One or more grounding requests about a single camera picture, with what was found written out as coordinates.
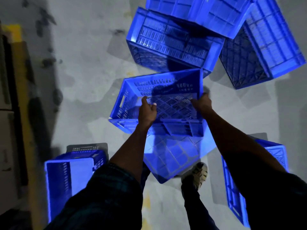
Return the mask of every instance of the leg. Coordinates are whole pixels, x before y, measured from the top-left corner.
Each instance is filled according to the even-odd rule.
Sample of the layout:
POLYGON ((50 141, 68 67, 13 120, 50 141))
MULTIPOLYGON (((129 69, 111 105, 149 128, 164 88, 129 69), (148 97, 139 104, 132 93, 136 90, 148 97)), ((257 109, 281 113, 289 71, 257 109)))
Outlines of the leg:
POLYGON ((141 175, 141 189, 142 189, 142 193, 144 191, 145 182, 146 182, 149 174, 150 174, 150 170, 147 167, 147 165, 143 162, 143 170, 142 170, 142 175, 141 175))
POLYGON ((201 176, 199 176, 202 172, 201 168, 204 167, 205 170, 207 166, 200 162, 197 164, 197 167, 193 171, 192 175, 187 176, 182 180, 182 196, 185 200, 185 209, 187 211, 190 229, 191 230, 218 230, 217 226, 214 223, 214 220, 209 215, 208 210, 203 205, 202 201, 199 198, 198 188, 200 188, 202 182, 201 176))

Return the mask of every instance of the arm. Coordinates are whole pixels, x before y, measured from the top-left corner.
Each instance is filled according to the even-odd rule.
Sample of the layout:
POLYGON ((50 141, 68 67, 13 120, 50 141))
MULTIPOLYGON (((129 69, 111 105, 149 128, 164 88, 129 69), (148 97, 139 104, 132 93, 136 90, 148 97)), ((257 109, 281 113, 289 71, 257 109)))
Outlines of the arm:
POLYGON ((286 172, 282 165, 265 148, 222 119, 212 109, 211 100, 207 93, 199 100, 192 99, 191 102, 207 121, 217 148, 226 163, 228 163, 232 155, 251 153, 274 170, 286 172))
POLYGON ((152 123, 155 121, 156 117, 156 104, 148 104, 147 97, 144 96, 142 98, 138 125, 135 131, 110 159, 110 163, 116 164, 122 169, 130 172, 138 180, 138 182, 141 181, 147 132, 152 123))

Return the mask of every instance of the crate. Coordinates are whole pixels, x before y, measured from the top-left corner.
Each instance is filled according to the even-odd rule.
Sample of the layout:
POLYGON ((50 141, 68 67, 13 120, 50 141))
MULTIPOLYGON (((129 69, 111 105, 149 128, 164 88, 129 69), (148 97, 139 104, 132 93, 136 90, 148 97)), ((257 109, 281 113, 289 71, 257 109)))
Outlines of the crate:
POLYGON ((109 121, 125 133, 133 133, 143 96, 157 104, 157 118, 149 135, 204 135, 203 118, 190 99, 203 93, 203 70, 188 69, 125 78, 109 121))
POLYGON ((278 78, 306 63, 275 0, 258 0, 220 59, 235 89, 278 78))
POLYGON ((147 136, 144 162, 159 183, 187 170, 216 147, 206 122, 204 126, 203 137, 147 136))
MULTIPOLYGON (((255 141, 259 143, 261 146, 263 146, 270 154, 272 154, 278 160, 278 162, 285 168, 287 172, 289 171, 288 162, 287 162, 287 153, 284 145, 262 139, 256 139, 255 141)), ((250 226, 248 223, 248 213, 246 211, 245 198, 241 195, 234 181, 232 180, 227 164, 224 161, 223 157, 222 157, 222 163, 224 170, 228 207, 232 210, 232 212, 238 218, 238 220, 245 227, 249 228, 250 226)))
POLYGON ((102 150, 68 152, 45 162, 49 223, 70 197, 84 189, 94 171, 106 163, 102 150))
POLYGON ((255 0, 147 0, 146 8, 234 38, 255 0))
POLYGON ((164 73, 203 68, 209 75, 225 38, 197 24, 139 7, 127 35, 134 61, 164 73))

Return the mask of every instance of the gray floor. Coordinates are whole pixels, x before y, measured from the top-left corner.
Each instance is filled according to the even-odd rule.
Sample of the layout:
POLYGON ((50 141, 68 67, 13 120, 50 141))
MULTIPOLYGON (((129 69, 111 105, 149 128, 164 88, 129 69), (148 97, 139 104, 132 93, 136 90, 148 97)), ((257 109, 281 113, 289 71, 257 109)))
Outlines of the gray floor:
MULTIPOLYGON (((123 78, 154 73, 133 62, 125 42, 136 8, 145 6, 146 0, 28 1, 22 7, 22 0, 0 0, 0 19, 24 30, 36 84, 32 95, 39 97, 36 106, 42 105, 41 127, 46 126, 45 144, 52 149, 41 161, 80 143, 106 142, 112 156, 128 138, 108 122, 123 78), (42 29, 37 29, 37 21, 46 15, 39 7, 53 16, 42 29), (40 67, 41 60, 52 57, 57 60, 52 67, 40 67)), ((307 0, 278 3, 307 56, 307 0)), ((247 134, 284 144, 290 172, 307 181, 307 66, 236 91, 218 61, 204 84, 211 90, 213 108, 224 119, 247 134)), ((212 218, 220 229, 244 229, 226 204, 219 152, 210 152, 202 161, 208 164, 209 178, 200 194, 212 218)), ((189 228, 178 179, 161 185, 149 177, 144 197, 144 229, 189 228)))

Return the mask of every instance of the overturned blue crate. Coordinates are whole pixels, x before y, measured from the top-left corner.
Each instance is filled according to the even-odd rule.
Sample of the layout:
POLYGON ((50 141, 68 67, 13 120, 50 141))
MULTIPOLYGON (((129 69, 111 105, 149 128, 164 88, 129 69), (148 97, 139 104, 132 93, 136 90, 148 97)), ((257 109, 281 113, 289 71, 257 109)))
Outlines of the overturned blue crate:
POLYGON ((203 68, 209 75, 225 38, 197 24, 139 7, 127 35, 134 61, 158 72, 203 68))
POLYGON ((147 0, 146 8, 234 38, 255 0, 147 0))
POLYGON ((95 170, 107 162, 102 150, 68 152, 45 162, 50 223, 68 199, 84 189, 95 170))
MULTIPOLYGON (((287 152, 284 145, 262 139, 256 139, 255 141, 259 143, 261 146, 263 146, 270 154, 272 154, 278 160, 278 162, 285 168, 285 170, 289 172, 288 162, 287 162, 287 152)), ((248 213, 246 211, 245 198, 241 195, 237 186, 235 185, 223 157, 222 157, 222 162, 223 162, 228 207, 238 218, 238 220, 245 227, 249 228, 250 225, 248 223, 248 213)))
POLYGON ((306 63, 275 0, 258 0, 220 59, 235 89, 278 78, 306 63))
POLYGON ((190 168, 215 147, 205 121, 203 137, 148 135, 144 162, 162 184, 190 168))
POLYGON ((203 93, 203 70, 188 69, 125 78, 109 121, 125 133, 133 133, 138 124, 142 97, 157 104, 157 118, 149 135, 204 135, 204 120, 190 99, 203 93))

